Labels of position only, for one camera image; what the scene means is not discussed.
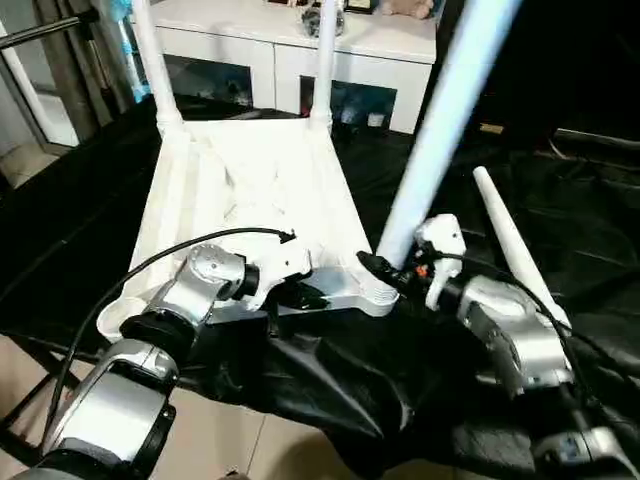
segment wire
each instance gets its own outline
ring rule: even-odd
[[[565,331],[571,333],[573,337],[575,337],[576,339],[580,340],[581,342],[589,346],[593,351],[596,352],[596,354],[598,354],[600,357],[606,360],[606,362],[609,364],[609,367],[615,373],[617,373],[622,378],[623,381],[625,381],[636,392],[639,391],[638,385],[634,382],[631,376],[627,372],[625,372],[624,367],[620,364],[618,360],[616,360],[611,355],[609,355],[606,352],[606,350],[604,350],[600,345],[598,345],[593,339],[589,338],[586,335],[576,332],[570,326],[565,325],[561,321],[557,320],[553,316],[549,308],[544,304],[544,302],[540,300],[540,297],[538,297],[535,293],[533,293],[529,287],[527,287],[524,283],[522,283],[519,279],[517,279],[512,273],[506,272],[496,267],[495,265],[492,265],[491,263],[483,262],[482,260],[478,260],[471,257],[465,257],[464,255],[454,255],[454,254],[441,253],[441,252],[437,252],[437,255],[440,258],[451,258],[453,260],[469,262],[469,263],[482,266],[484,268],[488,268],[489,270],[493,271],[499,276],[505,278],[508,281],[508,283],[511,283],[517,286],[522,291],[524,291],[527,295],[529,295],[529,297],[531,297],[531,299],[534,301],[536,306],[540,309],[542,314],[549,319],[549,321],[551,322],[551,325],[558,333],[560,344],[562,345],[562,348],[565,351],[565,354],[567,355],[567,358],[569,359],[569,362],[571,363],[571,366],[574,369],[577,383],[580,385],[580,387],[582,387],[582,389],[584,390],[584,393],[587,394],[589,399],[595,399],[595,396],[591,393],[589,385],[585,379],[584,373],[582,372],[582,369],[580,368],[580,364],[575,355],[575,351],[571,346],[571,344],[568,342],[568,338],[565,334]]]
[[[238,233],[264,233],[270,235],[278,235],[280,237],[281,243],[287,242],[295,238],[295,234],[283,232],[282,230],[276,230],[273,228],[258,228],[258,227],[246,227],[246,228],[231,228],[228,230],[222,230],[219,232],[209,233],[207,235],[202,235],[197,238],[193,238],[191,240],[187,240],[185,242],[174,245],[173,247],[167,248],[166,250],[162,250],[161,252],[156,253],[155,255],[149,257],[147,260],[142,262],[140,265],[135,267],[133,270],[124,275],[120,280],[118,280],[111,288],[109,288],[105,294],[96,302],[96,304],[91,308],[89,314],[82,321],[78,330],[76,330],[76,334],[71,342],[71,346],[64,358],[64,363],[62,368],[60,369],[60,373],[58,374],[58,378],[56,380],[56,386],[53,391],[53,396],[51,397],[51,403],[49,404],[49,410],[47,412],[47,420],[45,423],[44,433],[42,435],[42,443],[41,447],[44,444],[44,440],[49,435],[49,430],[51,429],[51,425],[53,425],[53,420],[56,417],[56,413],[58,412],[58,405],[60,404],[60,397],[62,396],[62,390],[64,389],[65,379],[69,374],[69,369],[71,368],[71,363],[73,362],[73,358],[75,357],[76,351],[78,350],[78,346],[80,345],[80,341],[84,335],[85,330],[89,326],[89,324],[93,321],[94,317],[98,314],[103,305],[109,300],[113,295],[118,293],[118,290],[131,278],[142,272],[144,269],[149,267],[151,264],[165,258],[179,250],[182,250],[187,247],[191,247],[197,243],[205,242],[207,240],[213,240],[214,238],[224,237],[227,235],[235,235]]]

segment black cloth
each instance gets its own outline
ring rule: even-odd
[[[375,245],[411,139],[336,128],[334,143]],[[158,146],[153,108],[143,104],[0,202],[7,256],[0,291],[27,269],[18,286],[0,294],[1,332],[68,345],[92,302],[128,266]],[[433,213],[455,213],[468,254],[499,266],[471,176],[478,164],[489,168],[575,329],[638,376],[637,167],[467,142]],[[363,477],[416,457],[501,478],[533,475],[529,442],[511,403],[501,390],[476,381],[487,357],[454,319],[400,301],[385,318],[323,312],[281,318],[280,327],[279,338],[267,335],[264,320],[206,329],[183,385],[321,428]],[[604,415],[640,464],[638,393],[572,342]],[[91,331],[82,349],[91,356],[102,345]]]

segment white wall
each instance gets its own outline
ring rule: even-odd
[[[20,145],[35,141],[22,112],[0,77],[0,157]]]

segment white plastic stool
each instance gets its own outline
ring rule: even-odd
[[[356,258],[357,251],[371,248],[330,138],[335,0],[322,6],[310,118],[293,120],[183,121],[148,0],[134,0],[133,5],[136,38],[163,141],[131,267],[205,233],[248,226],[278,228],[294,231],[310,249],[313,274],[305,281],[326,294],[330,309],[356,307],[374,316],[386,314],[397,294]],[[247,234],[218,243],[251,262],[268,255],[278,239]],[[185,255],[169,256],[134,277],[116,303],[131,305],[136,298],[148,302]],[[122,311],[110,307],[103,311],[98,327],[113,341],[118,338],[118,320],[124,318],[107,318]],[[228,301],[219,305],[212,321],[255,315]]]

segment tiled floor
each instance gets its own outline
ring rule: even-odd
[[[13,342],[0,336],[0,417],[4,416],[44,375],[44,371]],[[91,367],[76,362],[74,373]],[[36,399],[14,426],[36,443],[42,434],[50,390]],[[329,440],[311,427],[224,405],[194,393],[176,390],[172,404],[178,415],[153,474],[156,480],[217,479],[231,470],[251,480],[357,480],[342,463]],[[0,451],[0,480],[23,470]],[[383,480],[479,480],[449,467],[413,461],[387,472]]]
[[[39,145],[27,143],[0,158],[0,171],[17,188],[51,165],[58,157],[44,153]]]

